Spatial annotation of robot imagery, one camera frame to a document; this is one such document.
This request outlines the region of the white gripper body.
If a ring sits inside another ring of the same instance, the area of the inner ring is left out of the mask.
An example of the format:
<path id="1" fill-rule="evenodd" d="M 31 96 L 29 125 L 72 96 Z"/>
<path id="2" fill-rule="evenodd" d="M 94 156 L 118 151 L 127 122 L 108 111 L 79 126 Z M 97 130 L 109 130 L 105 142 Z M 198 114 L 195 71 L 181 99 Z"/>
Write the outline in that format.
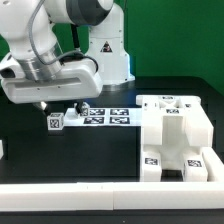
<path id="1" fill-rule="evenodd" d="M 95 98 L 103 88 L 93 61 L 66 63 L 52 81 L 2 78 L 1 85 L 8 99 L 16 104 Z"/>

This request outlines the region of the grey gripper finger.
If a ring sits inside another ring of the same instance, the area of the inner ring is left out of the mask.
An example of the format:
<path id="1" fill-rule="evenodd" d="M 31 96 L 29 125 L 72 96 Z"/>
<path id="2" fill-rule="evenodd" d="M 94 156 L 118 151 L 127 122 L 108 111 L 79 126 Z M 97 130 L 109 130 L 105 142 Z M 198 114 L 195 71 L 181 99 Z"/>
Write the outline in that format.
<path id="1" fill-rule="evenodd" d="M 90 105 L 87 102 L 79 102 L 76 106 L 77 112 L 81 117 L 88 117 Z"/>
<path id="2" fill-rule="evenodd" d="M 34 106 L 44 113 L 48 112 L 48 105 L 44 101 L 34 103 Z"/>

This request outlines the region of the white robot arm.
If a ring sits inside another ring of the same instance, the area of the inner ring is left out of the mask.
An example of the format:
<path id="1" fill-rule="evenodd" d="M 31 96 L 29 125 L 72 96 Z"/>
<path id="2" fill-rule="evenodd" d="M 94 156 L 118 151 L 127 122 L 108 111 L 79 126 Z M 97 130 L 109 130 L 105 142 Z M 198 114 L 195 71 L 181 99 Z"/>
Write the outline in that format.
<path id="1" fill-rule="evenodd" d="M 16 104 L 95 98 L 134 81 L 114 0 L 0 0 L 0 86 Z"/>

